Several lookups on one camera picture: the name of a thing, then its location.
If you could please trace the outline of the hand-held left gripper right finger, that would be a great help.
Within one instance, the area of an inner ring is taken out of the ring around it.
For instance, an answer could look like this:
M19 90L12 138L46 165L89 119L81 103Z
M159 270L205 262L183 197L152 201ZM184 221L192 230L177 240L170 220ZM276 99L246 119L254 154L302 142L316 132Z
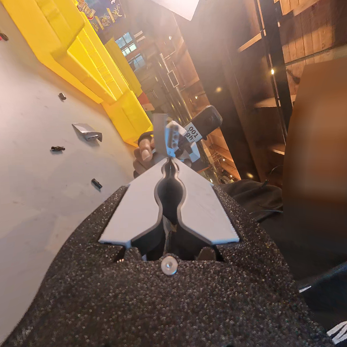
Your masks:
M174 178L183 197L177 207L180 226L206 244L237 243L240 238L219 201L214 185L176 158Z

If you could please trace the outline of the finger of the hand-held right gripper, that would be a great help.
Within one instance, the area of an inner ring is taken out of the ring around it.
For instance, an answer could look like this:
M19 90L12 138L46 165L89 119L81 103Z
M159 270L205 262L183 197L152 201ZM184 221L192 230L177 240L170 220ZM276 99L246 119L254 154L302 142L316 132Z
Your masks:
M168 117L163 113L153 114L153 137L154 149L152 154L163 158L168 158L167 145L166 145L166 130L168 124Z
M179 147L177 150L177 159L183 162L186 166L192 167L193 163L200 159L200 152L197 144L191 142Z

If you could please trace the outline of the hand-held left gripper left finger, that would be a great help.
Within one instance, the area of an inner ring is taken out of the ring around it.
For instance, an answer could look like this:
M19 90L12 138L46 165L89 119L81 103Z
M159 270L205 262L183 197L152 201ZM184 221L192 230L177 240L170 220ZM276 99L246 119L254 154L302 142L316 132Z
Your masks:
M162 205L157 188L165 177L168 162L168 158L162 159L128 185L99 243L132 245L159 225Z

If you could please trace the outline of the grey curved brick panel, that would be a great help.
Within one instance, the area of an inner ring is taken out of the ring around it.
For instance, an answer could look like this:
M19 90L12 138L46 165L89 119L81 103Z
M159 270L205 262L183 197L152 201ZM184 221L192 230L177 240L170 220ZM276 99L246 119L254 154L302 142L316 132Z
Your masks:
M180 126L175 121L171 121L165 127L164 143L168 157L175 158L176 151L179 150Z
M86 140L102 142L103 135L85 123L73 123L72 127Z

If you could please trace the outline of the yellow plastic parts bin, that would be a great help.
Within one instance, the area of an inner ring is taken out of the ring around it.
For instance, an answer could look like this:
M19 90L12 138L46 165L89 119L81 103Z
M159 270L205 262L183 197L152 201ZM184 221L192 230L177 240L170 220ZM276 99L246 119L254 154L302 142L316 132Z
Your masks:
M37 59L96 103L134 95L75 1L1 1Z

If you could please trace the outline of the person's black hoodie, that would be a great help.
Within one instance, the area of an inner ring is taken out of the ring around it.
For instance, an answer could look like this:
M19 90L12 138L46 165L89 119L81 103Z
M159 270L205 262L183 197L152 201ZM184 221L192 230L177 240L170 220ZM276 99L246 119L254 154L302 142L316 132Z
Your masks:
M299 236L283 211L282 190L239 180L220 188L242 206L275 242L306 305L335 346L346 346L346 238L332 243L330 232Z

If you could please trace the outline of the window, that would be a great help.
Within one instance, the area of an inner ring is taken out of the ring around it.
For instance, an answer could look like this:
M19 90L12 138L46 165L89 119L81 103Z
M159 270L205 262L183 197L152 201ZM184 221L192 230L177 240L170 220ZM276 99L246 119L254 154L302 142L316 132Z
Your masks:
M115 39L115 42L133 71L146 66L144 55L141 53L134 35L126 32Z

